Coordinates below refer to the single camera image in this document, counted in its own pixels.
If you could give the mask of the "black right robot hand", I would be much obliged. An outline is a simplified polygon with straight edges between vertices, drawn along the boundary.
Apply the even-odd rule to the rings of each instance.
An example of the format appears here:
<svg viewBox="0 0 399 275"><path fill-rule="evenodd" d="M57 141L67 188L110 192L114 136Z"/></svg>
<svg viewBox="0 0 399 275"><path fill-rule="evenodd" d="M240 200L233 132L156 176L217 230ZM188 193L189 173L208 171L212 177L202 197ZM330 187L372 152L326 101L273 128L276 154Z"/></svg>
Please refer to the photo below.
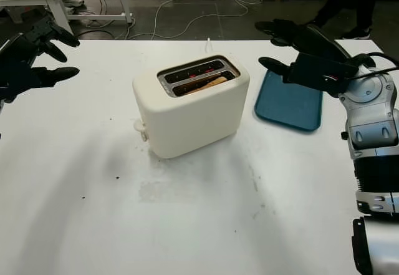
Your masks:
<svg viewBox="0 0 399 275"><path fill-rule="evenodd" d="M318 27L286 19L258 21L254 27L268 35L273 45L299 52L289 65L272 57L258 58L261 65L281 76L286 84L342 93L358 72L358 64L349 53Z"/></svg>

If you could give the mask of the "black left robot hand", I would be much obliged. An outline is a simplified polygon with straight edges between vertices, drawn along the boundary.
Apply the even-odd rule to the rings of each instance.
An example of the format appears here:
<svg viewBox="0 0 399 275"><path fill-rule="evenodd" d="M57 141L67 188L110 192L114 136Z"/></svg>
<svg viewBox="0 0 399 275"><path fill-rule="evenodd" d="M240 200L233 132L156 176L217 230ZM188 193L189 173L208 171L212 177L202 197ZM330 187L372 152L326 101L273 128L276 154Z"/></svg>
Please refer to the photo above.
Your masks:
<svg viewBox="0 0 399 275"><path fill-rule="evenodd" d="M53 87L58 82L76 76L79 73L76 67L49 70L32 66L43 53L61 63L67 62L67 57L53 40L71 47L80 45L73 34L57 25L51 17L41 19L28 32L17 34L7 41L1 47L1 91L22 92L33 88Z"/></svg>

